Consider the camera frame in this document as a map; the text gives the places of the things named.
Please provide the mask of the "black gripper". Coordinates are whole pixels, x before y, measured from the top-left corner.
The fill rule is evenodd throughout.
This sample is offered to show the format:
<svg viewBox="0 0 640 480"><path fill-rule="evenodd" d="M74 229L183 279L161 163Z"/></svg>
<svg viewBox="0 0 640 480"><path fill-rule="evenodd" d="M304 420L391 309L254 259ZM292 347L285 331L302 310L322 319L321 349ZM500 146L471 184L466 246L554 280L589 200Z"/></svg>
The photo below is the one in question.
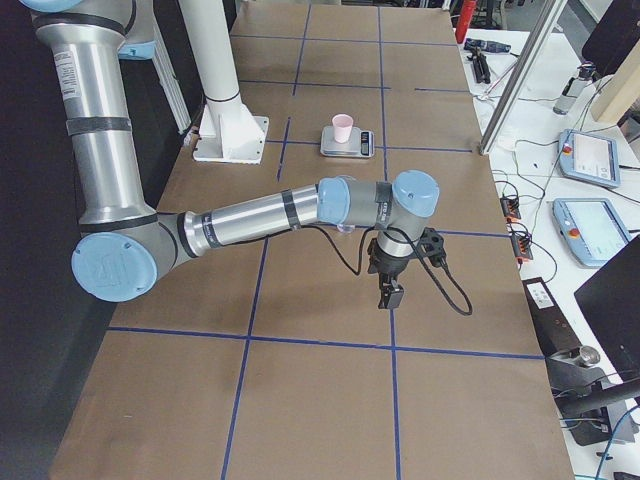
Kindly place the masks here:
<svg viewBox="0 0 640 480"><path fill-rule="evenodd" d="M369 266L368 274L377 274L379 280L380 300L378 308L381 310L395 310L402 302L404 288L393 283L398 280L398 276L406 269L412 254L404 257L396 257L386 253L376 239L373 239L368 248Z"/></svg>

